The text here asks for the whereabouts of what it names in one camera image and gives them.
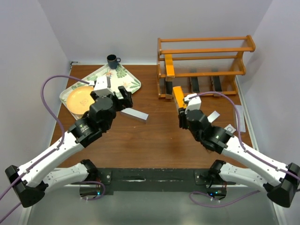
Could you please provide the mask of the orange toothpaste box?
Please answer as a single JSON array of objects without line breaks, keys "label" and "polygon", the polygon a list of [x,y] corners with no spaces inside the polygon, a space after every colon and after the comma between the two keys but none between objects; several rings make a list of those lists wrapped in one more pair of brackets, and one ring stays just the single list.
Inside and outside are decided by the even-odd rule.
[{"label": "orange toothpaste box", "polygon": [[181,86],[173,87],[172,96],[173,96],[173,99],[174,99],[177,110],[178,111],[179,110],[185,110],[186,107],[187,107],[187,104],[184,101],[185,96],[184,96],[184,93],[183,93],[183,90],[182,90]]}]

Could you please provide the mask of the black toothpaste box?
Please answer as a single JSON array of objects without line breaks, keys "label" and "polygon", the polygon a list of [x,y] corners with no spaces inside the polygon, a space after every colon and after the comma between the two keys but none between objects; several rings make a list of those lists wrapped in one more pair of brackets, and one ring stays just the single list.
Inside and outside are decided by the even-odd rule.
[{"label": "black toothpaste box", "polygon": [[192,93],[200,92],[198,77],[196,77],[196,76],[190,77],[190,84],[191,84]]},{"label": "black toothpaste box", "polygon": [[222,85],[219,76],[211,76],[210,77],[212,89],[216,92],[222,92]]},{"label": "black toothpaste box", "polygon": [[165,79],[165,98],[172,99],[173,98],[173,82]]}]

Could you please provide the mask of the white R.O toothpaste box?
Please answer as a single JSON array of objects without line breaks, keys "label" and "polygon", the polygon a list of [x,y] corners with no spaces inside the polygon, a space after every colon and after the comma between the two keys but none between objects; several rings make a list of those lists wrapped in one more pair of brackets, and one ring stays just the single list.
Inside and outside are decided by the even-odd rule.
[{"label": "white R.O toothpaste box", "polygon": [[173,66],[173,57],[171,54],[165,54],[165,69],[166,69],[166,80],[172,81],[175,77],[175,71]]}]

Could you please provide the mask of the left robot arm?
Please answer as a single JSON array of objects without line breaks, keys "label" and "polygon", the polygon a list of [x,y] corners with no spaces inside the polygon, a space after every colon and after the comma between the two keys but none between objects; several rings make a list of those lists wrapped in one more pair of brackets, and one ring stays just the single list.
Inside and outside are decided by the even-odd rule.
[{"label": "left robot arm", "polygon": [[38,203],[46,193],[71,183],[92,184],[98,170],[88,159],[55,171],[55,167],[73,154],[88,147],[106,133],[117,112],[133,106],[132,93],[124,86],[118,87],[122,98],[115,92],[103,94],[100,90],[91,92],[94,103],[63,136],[40,155],[22,166],[9,166],[5,173],[21,205],[25,208]]}]

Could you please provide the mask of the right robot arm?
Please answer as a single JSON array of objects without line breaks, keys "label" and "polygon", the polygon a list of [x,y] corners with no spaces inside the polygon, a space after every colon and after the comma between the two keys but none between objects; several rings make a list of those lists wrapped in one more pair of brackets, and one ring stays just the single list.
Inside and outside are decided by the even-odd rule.
[{"label": "right robot arm", "polygon": [[194,139],[210,151],[230,157],[245,169],[220,163],[209,172],[214,184],[222,181],[240,183],[266,192],[279,206],[289,208],[300,185],[300,167],[278,162],[244,144],[239,137],[224,128],[212,125],[201,110],[178,110],[179,127],[188,129]]}]

